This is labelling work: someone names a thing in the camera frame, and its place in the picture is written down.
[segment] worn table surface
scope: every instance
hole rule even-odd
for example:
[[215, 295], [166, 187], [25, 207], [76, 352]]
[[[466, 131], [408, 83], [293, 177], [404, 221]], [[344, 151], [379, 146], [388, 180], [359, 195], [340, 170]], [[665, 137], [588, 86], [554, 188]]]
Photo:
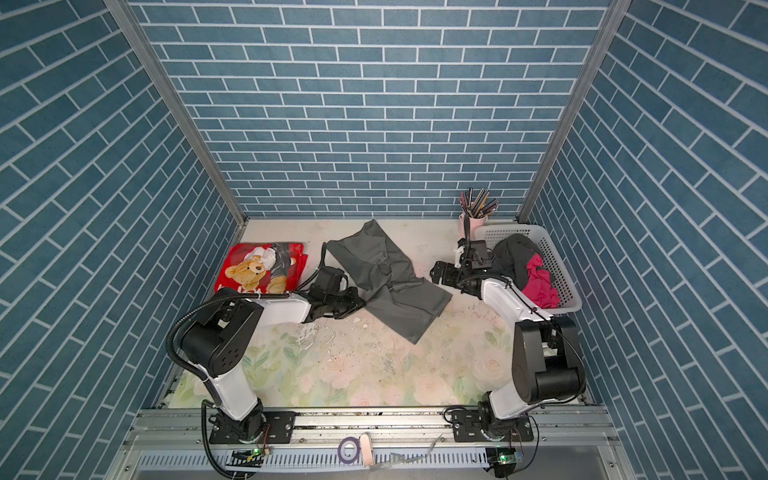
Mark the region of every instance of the worn table surface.
[[[242, 242], [302, 242], [309, 255], [303, 278], [317, 267], [323, 241], [358, 231], [364, 220], [251, 220]], [[456, 220], [379, 220], [382, 229], [429, 279], [437, 260], [452, 261]], [[328, 254], [326, 264], [339, 266]], [[474, 403], [511, 378], [511, 330], [477, 298], [453, 298], [412, 345], [367, 310], [346, 319], [257, 327], [243, 361], [265, 406], [417, 406]], [[166, 399], [193, 408], [206, 396], [184, 373]]]

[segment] red bag with teddy bear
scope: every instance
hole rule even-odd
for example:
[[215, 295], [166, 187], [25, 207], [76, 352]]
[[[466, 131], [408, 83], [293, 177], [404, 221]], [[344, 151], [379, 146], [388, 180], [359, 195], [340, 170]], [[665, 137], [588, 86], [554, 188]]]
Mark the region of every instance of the red bag with teddy bear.
[[224, 261], [216, 291], [283, 293], [296, 289], [306, 265], [302, 243], [238, 243]]

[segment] black mounting plate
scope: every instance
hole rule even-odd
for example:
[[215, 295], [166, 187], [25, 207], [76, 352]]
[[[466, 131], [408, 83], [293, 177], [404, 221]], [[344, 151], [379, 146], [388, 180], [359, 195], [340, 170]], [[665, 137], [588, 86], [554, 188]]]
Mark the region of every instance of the black mounting plate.
[[[264, 422], [264, 428], [269, 426], [269, 432], [267, 433], [266, 444], [284, 444], [290, 443], [290, 437], [293, 434], [293, 423], [296, 420], [295, 412], [264, 412], [266, 421]], [[255, 443], [263, 444], [264, 437], [260, 435]], [[213, 430], [210, 433], [211, 445], [232, 445], [237, 443], [237, 440], [233, 440], [225, 429]]]
[[509, 432], [503, 437], [486, 435], [480, 426], [480, 413], [477, 410], [454, 410], [451, 412], [453, 426], [453, 440], [458, 443], [467, 442], [533, 442], [533, 430], [531, 421], [525, 417], [520, 419], [505, 420], [510, 422]]

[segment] floral pattern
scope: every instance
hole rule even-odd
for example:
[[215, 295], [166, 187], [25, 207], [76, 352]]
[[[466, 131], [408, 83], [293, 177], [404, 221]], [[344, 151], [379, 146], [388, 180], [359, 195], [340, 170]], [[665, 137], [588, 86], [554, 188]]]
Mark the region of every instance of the floral pattern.
[[[472, 404], [511, 379], [511, 330], [487, 305], [454, 293], [412, 345], [366, 310], [346, 319], [257, 328], [243, 366], [272, 407]], [[170, 408], [194, 408], [207, 392], [185, 372]]]

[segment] purple tape roll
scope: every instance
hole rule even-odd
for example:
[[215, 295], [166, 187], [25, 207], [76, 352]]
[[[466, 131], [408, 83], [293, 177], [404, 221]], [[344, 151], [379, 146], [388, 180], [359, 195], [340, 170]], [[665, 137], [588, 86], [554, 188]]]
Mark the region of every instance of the purple tape roll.
[[347, 465], [357, 462], [360, 457], [360, 441], [355, 437], [347, 437], [339, 443], [336, 450], [339, 460]]

